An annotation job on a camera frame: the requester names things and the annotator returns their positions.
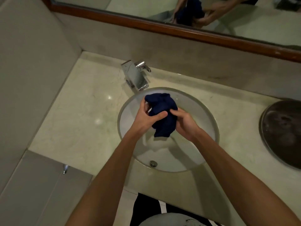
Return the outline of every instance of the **faucet handle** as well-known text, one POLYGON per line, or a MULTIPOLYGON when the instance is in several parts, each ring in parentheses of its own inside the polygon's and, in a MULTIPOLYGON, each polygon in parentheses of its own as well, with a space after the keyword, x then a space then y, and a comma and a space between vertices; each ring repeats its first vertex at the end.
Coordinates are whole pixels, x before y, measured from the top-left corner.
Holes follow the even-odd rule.
POLYGON ((146 65, 145 61, 135 63, 136 67, 140 70, 146 69, 148 72, 151 72, 151 69, 146 65))

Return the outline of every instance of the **mirror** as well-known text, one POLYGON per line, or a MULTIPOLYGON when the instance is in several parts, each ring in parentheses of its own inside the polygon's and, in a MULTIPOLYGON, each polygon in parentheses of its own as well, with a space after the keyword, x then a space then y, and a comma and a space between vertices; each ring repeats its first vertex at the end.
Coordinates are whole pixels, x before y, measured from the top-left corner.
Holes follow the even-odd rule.
POLYGON ((301 0, 54 0, 301 50, 301 0))

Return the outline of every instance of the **dark brown round lid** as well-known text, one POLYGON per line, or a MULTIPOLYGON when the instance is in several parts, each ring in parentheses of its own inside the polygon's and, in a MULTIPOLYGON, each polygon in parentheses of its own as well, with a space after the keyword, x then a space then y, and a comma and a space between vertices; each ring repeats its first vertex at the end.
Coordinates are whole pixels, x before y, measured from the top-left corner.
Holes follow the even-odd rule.
POLYGON ((301 169, 301 102, 282 100, 261 115, 259 132, 267 148, 288 165, 301 169))

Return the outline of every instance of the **sink rim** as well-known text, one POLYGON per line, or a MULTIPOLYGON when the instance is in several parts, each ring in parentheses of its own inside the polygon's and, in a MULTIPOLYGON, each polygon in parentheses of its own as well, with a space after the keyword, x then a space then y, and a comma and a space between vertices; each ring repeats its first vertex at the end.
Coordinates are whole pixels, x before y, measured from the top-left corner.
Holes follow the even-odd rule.
MULTIPOLYGON (((177 92, 177 93, 181 93, 183 94, 184 96, 186 97, 189 97, 190 99, 192 99, 194 102, 196 102, 199 106, 201 106, 204 111, 206 112, 206 114, 208 115, 210 121, 212 122, 212 125, 213 125, 213 129, 214 129, 214 132, 216 134, 215 136, 215 142, 217 144, 219 144, 219 127, 217 125, 217 122, 216 122, 216 119, 214 118, 214 116, 212 115, 212 113, 210 112, 210 110, 207 108, 207 106, 205 106, 200 100, 198 100, 197 98, 195 98, 194 96, 191 96, 190 94, 187 94, 185 93, 184 91, 181 91, 181 90, 178 90, 178 89, 174 89, 174 88, 169 88, 169 87, 153 87, 153 88, 148 88, 148 89, 145 89, 141 92, 139 92, 138 94, 140 93, 145 93, 145 92, 148 92, 148 91, 154 91, 154 90, 169 90, 169 91, 174 91, 174 92, 177 92)), ((117 129, 118 129, 118 134, 119 134, 119 137, 120 139, 122 140, 122 136, 121 136, 121 133, 120 133, 120 119, 121 119, 121 115, 122 115, 122 112, 123 110, 126 108, 126 106, 138 95, 138 94, 134 94, 133 96, 131 96, 121 107, 120 111, 119 111, 119 114, 118 114, 118 119, 117 119, 117 129)), ((142 165, 150 168, 150 169, 154 169, 154 168, 151 168, 150 166, 148 165, 145 165, 144 163, 142 163, 140 160, 138 160, 134 155, 133 155, 133 158, 135 160, 137 160, 139 163, 141 163, 142 165)), ((165 173, 181 173, 181 172, 186 172, 186 171, 190 171, 191 169, 187 169, 187 170, 184 170, 184 171, 177 171, 177 172, 174 172, 174 171, 161 171, 161 170, 157 170, 157 171, 160 171, 160 172, 165 172, 165 173)))

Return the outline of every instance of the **person's left arm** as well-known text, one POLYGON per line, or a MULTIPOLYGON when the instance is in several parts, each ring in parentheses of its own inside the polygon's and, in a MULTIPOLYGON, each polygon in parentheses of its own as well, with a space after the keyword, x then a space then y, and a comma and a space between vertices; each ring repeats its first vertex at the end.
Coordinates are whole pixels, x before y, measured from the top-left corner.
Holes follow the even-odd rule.
POLYGON ((163 111, 150 117, 148 110, 143 99, 133 125, 73 210, 66 226, 113 225, 135 145, 156 121, 167 116, 163 111))
POLYGON ((210 8, 203 8, 204 12, 208 15, 195 20, 195 26, 202 27, 207 26, 213 21, 217 20, 230 10, 232 10, 236 5, 241 3, 243 0, 228 0, 225 2, 216 2, 210 8))

